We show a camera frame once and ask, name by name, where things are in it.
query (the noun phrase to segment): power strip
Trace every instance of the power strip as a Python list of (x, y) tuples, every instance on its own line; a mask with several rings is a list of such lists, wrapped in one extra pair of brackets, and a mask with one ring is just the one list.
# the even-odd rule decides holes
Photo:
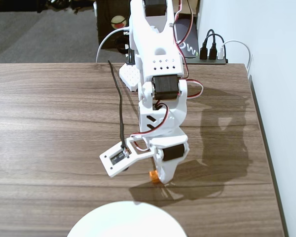
[(225, 57), (223, 59), (199, 59), (199, 57), (186, 57), (187, 64), (226, 64)]

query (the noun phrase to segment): wooden table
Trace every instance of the wooden table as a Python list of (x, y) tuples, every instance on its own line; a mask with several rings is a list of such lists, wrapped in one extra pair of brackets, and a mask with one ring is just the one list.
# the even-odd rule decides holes
[[(107, 63), (0, 64), (0, 237), (65, 237), (89, 211), (120, 200), (161, 207), (189, 237), (282, 236), (244, 65), (189, 68), (205, 90), (187, 102), (190, 152), (165, 187), (151, 184), (150, 159), (115, 178), (101, 164), (119, 142)], [(119, 84), (128, 136), (139, 129), (138, 98)]]

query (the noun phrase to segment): gray carpet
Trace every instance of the gray carpet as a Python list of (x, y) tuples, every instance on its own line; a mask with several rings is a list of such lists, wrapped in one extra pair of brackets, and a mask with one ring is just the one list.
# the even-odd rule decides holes
[[(0, 12), (0, 63), (95, 62), (98, 49), (92, 9)], [(101, 50), (99, 62), (125, 62), (117, 50)]]

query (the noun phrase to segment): white wall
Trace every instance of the white wall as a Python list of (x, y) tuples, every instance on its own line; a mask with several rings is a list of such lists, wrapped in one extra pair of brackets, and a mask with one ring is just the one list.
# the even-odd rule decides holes
[[(250, 74), (288, 232), (296, 237), (296, 0), (201, 2), (200, 46), (207, 31), (213, 28), (225, 40), (238, 39), (247, 43), (253, 53)], [(226, 48), (230, 63), (247, 63), (244, 46), (228, 43)]]

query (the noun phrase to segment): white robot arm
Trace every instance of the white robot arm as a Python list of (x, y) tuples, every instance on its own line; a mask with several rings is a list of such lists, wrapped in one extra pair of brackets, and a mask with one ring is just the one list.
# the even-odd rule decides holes
[[(119, 142), (100, 159), (113, 177), (136, 161), (153, 157), (155, 174), (166, 184), (189, 152), (187, 136), (180, 129), (186, 117), (187, 82), (174, 41), (172, 1), (166, 0), (161, 15), (150, 16), (147, 7), (142, 0), (131, 0), (129, 40), (135, 66), (125, 64), (119, 72), (130, 90), (138, 90), (140, 132), (126, 139), (126, 147)], [(141, 139), (146, 149), (138, 147), (136, 141)]]

